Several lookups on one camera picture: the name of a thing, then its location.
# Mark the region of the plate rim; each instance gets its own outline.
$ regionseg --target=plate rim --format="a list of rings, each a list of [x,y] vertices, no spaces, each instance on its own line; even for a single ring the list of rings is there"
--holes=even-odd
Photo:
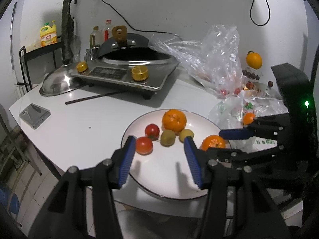
[[[124,133],[123,133],[123,136],[122,136],[122,139],[121,139],[121,147],[122,147],[122,143],[123,143],[123,139],[124,139],[124,135],[125,135],[126,131],[129,129],[130,126],[132,126],[132,124],[133,124],[136,120],[138,120],[139,118],[141,118],[141,117],[143,117],[143,116],[145,116],[145,115],[147,115],[147,114],[149,114],[149,113],[152,113],[152,112],[169,111],[169,110],[171,110],[171,109],[158,109],[158,110],[150,111],[150,112],[144,113],[143,115],[141,115],[141,116],[137,117],[135,120],[133,120],[133,121],[131,122],[131,124],[129,124],[129,126],[125,129],[125,131],[124,131]],[[200,114],[198,114],[198,113],[191,112],[191,111],[188,111],[188,110],[182,110],[182,109],[175,109],[175,110],[182,111],[182,112],[193,113],[193,114],[195,114],[195,115],[197,115],[197,116],[200,116],[200,117],[202,117],[202,118],[205,118],[206,120],[208,120],[209,122],[211,122],[212,124],[214,124],[216,127],[218,127],[214,122],[212,122],[212,121],[209,120],[208,118],[206,118],[206,117],[204,117],[204,116],[202,116],[202,115],[200,115]],[[177,201],[186,201],[186,200],[200,199],[200,198],[205,197],[205,196],[207,195],[207,192],[206,192],[206,194],[204,194],[204,195],[201,195],[201,196],[198,196],[198,197],[195,197],[195,198],[188,198],[188,199],[175,199],[175,198],[163,196],[163,195],[160,195],[160,194],[158,194],[158,193],[156,193],[156,192],[151,191],[150,189],[146,188],[146,187],[143,186],[141,183],[139,183],[139,182],[133,177],[133,175],[131,174],[131,171],[129,172],[129,175],[130,175],[131,178],[132,178],[139,186],[141,186],[144,190],[146,190],[147,192],[149,192],[149,193],[151,193],[151,194],[154,194],[154,195],[156,195],[156,196],[158,196],[158,197],[160,197],[160,198],[163,198],[163,199],[171,199],[171,200],[177,200]]]

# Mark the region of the gold knob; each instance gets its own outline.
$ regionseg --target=gold knob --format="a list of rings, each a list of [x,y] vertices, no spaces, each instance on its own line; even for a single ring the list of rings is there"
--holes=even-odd
[[[79,73],[84,72],[87,68],[88,68],[88,66],[87,66],[86,62],[80,62],[77,64],[77,70]]]
[[[144,81],[148,78],[148,69],[146,66],[136,66],[132,68],[131,71],[134,81]]]

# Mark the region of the yellow bottle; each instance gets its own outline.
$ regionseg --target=yellow bottle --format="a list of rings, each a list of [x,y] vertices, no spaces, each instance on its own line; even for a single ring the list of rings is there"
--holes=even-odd
[[[58,42],[56,35],[56,24],[52,21],[53,25],[50,27],[49,23],[44,24],[40,30],[41,47],[55,44]]]

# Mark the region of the kiwi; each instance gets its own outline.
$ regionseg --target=kiwi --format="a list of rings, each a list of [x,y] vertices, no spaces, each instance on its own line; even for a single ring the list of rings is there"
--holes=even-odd
[[[165,147],[170,147],[175,143],[175,132],[172,130],[163,131],[160,137],[160,144]]]
[[[194,138],[194,133],[190,129],[184,129],[180,133],[179,140],[183,143],[185,137]]]

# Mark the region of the white table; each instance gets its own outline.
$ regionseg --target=white table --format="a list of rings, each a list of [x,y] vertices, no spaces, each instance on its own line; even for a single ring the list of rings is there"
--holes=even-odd
[[[10,112],[33,144],[63,171],[72,165],[89,168],[120,148],[126,128],[142,114],[156,109],[185,109],[208,115],[219,100],[190,82],[176,79],[178,74],[179,71],[175,71],[165,87],[150,100],[124,93],[65,105],[66,101],[112,90],[86,86],[62,95],[43,97],[38,86],[15,102]],[[30,103],[51,111],[51,116],[36,130],[19,117]],[[146,211],[186,217],[201,217],[205,205],[205,197],[187,201],[156,197],[139,187],[130,176],[121,190],[114,191],[114,199]]]

